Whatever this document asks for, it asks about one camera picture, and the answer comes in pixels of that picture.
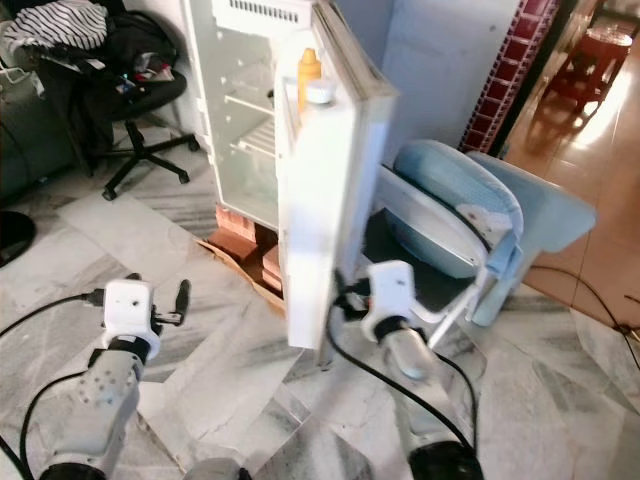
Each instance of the plastic chair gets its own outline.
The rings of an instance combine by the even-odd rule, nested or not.
[[[536,257],[567,247],[596,219],[590,205],[556,185],[434,141],[401,150],[393,172],[382,168],[376,201],[364,254],[373,262],[399,259],[414,267],[413,311],[440,323],[431,347],[463,314],[491,325]],[[483,210],[490,220],[485,225],[476,218]],[[487,232],[496,218],[503,230],[494,228],[492,238]]]
[[[491,172],[515,195],[522,208],[524,230],[520,239],[522,262],[509,280],[495,282],[483,295],[472,321],[490,325],[507,296],[522,282],[541,252],[559,252],[596,224],[595,209],[562,188],[535,175],[480,152],[467,153]]]

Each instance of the chair base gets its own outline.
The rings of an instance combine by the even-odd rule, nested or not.
[[[111,180],[109,180],[109,182],[105,185],[104,192],[102,192],[102,197],[105,200],[111,201],[115,200],[118,197],[116,187],[142,160],[147,160],[159,167],[175,173],[176,175],[178,175],[180,183],[189,183],[189,174],[185,170],[177,167],[167,160],[156,157],[154,153],[184,144],[187,144],[190,151],[196,152],[200,149],[200,144],[198,144],[198,141],[193,134],[183,135],[166,142],[146,146],[144,145],[144,137],[142,133],[140,133],[140,130],[138,130],[138,127],[136,127],[136,124],[133,121],[127,120],[125,122],[125,127],[127,129],[127,133],[129,134],[129,138],[131,139],[133,149],[113,151],[109,152],[106,155],[103,155],[104,157],[108,158],[129,157],[129,160],[127,160],[127,162],[122,167],[120,167],[120,170],[118,170],[116,174],[111,178]]]

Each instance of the refrigerator shelf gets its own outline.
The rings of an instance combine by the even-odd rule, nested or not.
[[[231,147],[249,152],[260,152],[275,159],[275,123],[273,118],[269,118],[237,140],[231,142]]]
[[[224,101],[227,103],[237,103],[238,105],[243,105],[247,108],[252,108],[258,112],[273,116],[273,106],[270,105],[266,94],[264,95],[264,98],[260,98],[255,94],[252,95],[246,90],[243,91],[241,89],[237,89],[225,95]]]

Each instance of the gray sofa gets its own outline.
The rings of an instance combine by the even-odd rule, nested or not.
[[[48,101],[38,98],[30,79],[12,85],[0,74],[0,198],[23,191],[69,165],[74,151]]]

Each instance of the refrigerator door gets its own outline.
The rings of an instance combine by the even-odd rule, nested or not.
[[[323,109],[297,108],[296,68],[314,48],[335,86]],[[313,7],[311,28],[277,52],[276,175],[281,269],[292,346],[320,349],[333,272],[353,278],[396,92],[366,58],[335,5]]]

